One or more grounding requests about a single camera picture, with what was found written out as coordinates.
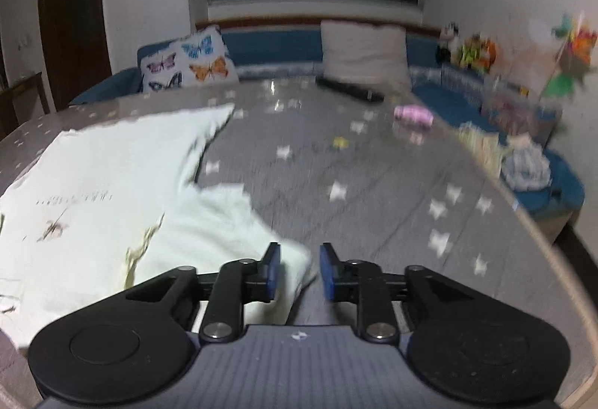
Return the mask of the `pink wrapped packet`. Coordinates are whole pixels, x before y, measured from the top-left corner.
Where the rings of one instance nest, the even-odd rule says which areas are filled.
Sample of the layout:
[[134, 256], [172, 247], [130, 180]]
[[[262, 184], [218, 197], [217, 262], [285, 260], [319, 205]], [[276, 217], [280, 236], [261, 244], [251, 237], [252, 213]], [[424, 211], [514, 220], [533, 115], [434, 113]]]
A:
[[420, 127], [421, 129], [429, 129], [434, 124], [433, 113], [420, 105], [397, 105], [393, 114], [399, 123]]

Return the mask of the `blue bench sofa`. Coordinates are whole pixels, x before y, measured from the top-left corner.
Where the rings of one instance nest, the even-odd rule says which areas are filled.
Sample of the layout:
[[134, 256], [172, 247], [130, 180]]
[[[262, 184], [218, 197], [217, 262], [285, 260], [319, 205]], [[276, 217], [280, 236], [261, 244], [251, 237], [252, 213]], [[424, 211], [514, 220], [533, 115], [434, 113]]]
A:
[[[237, 74], [244, 80], [315, 76], [322, 73], [320, 31], [315, 28], [290, 30], [227, 31], [223, 37]], [[429, 37], [406, 36], [406, 59], [411, 88], [420, 101], [438, 113], [450, 126], [472, 123], [487, 133], [497, 133], [499, 142], [507, 135], [481, 114], [483, 75], [458, 70], [449, 63], [438, 65], [437, 43]], [[543, 220], [569, 213], [575, 216], [585, 201], [581, 180], [558, 153], [544, 147], [551, 163], [551, 185], [537, 191], [514, 191], [528, 213]]]

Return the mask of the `wooden side table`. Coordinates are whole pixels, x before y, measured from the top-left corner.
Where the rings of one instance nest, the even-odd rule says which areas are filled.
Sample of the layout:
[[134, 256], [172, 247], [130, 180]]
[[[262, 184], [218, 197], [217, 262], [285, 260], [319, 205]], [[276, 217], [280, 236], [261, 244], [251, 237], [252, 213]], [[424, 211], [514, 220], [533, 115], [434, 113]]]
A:
[[9, 136], [33, 116], [50, 112], [41, 73], [15, 82], [1, 91], [1, 138]]

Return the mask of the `clear plastic toy box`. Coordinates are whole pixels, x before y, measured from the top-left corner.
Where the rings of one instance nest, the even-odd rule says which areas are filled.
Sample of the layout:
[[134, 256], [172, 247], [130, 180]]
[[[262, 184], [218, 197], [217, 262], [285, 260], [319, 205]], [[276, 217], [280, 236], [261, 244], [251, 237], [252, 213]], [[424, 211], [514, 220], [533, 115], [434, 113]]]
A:
[[562, 116], [558, 102], [541, 99], [526, 87], [500, 79], [484, 86], [480, 111], [492, 126], [506, 135], [528, 133], [542, 147], [551, 140]]

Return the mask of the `folded striped cloth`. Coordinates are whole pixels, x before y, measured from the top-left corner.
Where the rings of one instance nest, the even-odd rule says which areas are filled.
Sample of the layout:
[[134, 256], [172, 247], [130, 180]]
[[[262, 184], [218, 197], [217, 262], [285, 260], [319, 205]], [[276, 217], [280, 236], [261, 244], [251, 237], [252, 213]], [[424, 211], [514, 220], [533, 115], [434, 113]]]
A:
[[514, 149], [504, 158], [501, 173], [515, 191], [537, 191], [551, 185], [551, 163], [535, 144]]

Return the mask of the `beige cushion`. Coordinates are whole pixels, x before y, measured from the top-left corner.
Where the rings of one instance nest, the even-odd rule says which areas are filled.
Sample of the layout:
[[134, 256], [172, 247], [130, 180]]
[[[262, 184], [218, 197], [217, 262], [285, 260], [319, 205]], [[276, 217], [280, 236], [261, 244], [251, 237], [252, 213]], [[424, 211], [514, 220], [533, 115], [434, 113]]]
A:
[[403, 27], [322, 20], [320, 34], [327, 79], [392, 88], [410, 85]]

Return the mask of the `pale green t-shirt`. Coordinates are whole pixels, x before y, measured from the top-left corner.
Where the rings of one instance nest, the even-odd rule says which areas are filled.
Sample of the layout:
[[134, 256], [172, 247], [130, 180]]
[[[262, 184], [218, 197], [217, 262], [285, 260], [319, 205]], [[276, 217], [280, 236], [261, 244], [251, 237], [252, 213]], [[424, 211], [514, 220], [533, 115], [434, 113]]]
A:
[[279, 240], [226, 172], [290, 152], [282, 119], [227, 103], [64, 130], [1, 149], [1, 329], [24, 349], [80, 308], [188, 265], [213, 272]]

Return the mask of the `black remote control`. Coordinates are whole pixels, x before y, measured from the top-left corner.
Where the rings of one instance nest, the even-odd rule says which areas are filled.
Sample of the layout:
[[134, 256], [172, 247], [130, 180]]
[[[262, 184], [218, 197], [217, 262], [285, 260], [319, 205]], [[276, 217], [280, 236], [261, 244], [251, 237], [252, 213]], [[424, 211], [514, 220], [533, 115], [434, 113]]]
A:
[[323, 76], [315, 78], [315, 83], [319, 87], [329, 89], [331, 91], [353, 97], [353, 99], [368, 102], [368, 103], [381, 103], [384, 101], [385, 96], [374, 89], [345, 82], [339, 82], [335, 80], [327, 79]]

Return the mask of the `colourful paper pinwheel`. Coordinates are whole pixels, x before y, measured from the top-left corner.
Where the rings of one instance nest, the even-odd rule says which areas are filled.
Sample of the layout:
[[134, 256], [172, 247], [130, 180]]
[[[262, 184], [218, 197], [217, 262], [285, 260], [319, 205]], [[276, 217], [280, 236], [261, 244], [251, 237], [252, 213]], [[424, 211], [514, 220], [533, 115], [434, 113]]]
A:
[[592, 29], [585, 13], [581, 12], [577, 16], [562, 15], [561, 23], [551, 29], [551, 35], [560, 42], [560, 47], [540, 96], [572, 98], [577, 87], [585, 87], [585, 77], [597, 71], [592, 65], [597, 31]]

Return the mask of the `butterfly print cushion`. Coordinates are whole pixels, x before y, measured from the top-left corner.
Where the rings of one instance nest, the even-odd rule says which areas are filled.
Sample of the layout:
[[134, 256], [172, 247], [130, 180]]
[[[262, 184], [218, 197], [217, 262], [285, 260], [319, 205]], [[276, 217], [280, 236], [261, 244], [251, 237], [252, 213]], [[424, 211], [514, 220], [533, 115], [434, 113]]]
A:
[[140, 62], [144, 92], [239, 82], [220, 29], [209, 26]]

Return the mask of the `dark wooden door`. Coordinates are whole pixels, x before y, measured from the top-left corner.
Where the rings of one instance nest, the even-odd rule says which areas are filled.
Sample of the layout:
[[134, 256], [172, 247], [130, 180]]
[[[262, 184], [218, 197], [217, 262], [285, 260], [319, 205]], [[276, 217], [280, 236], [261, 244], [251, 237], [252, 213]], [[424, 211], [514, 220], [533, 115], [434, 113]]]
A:
[[102, 0], [37, 0], [47, 81], [55, 108], [111, 76]]

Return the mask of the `brown bear plush toy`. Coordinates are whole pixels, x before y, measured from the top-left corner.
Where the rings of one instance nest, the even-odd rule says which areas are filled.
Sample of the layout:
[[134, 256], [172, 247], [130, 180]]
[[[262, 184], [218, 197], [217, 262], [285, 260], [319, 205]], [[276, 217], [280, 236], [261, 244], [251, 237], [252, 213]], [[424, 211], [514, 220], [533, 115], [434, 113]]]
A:
[[483, 50], [484, 40], [479, 33], [473, 34], [458, 46], [454, 63], [461, 69], [481, 70], [483, 68], [481, 62]]

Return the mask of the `orange fox plush toy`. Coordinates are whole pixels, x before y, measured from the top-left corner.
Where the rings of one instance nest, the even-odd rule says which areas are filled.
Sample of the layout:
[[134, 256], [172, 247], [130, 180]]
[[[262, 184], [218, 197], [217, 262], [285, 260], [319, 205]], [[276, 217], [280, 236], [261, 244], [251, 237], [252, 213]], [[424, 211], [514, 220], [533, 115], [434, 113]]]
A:
[[486, 39], [480, 47], [480, 54], [477, 58], [477, 67], [483, 73], [488, 73], [491, 70], [491, 67], [493, 67], [496, 58], [496, 44], [491, 39]]

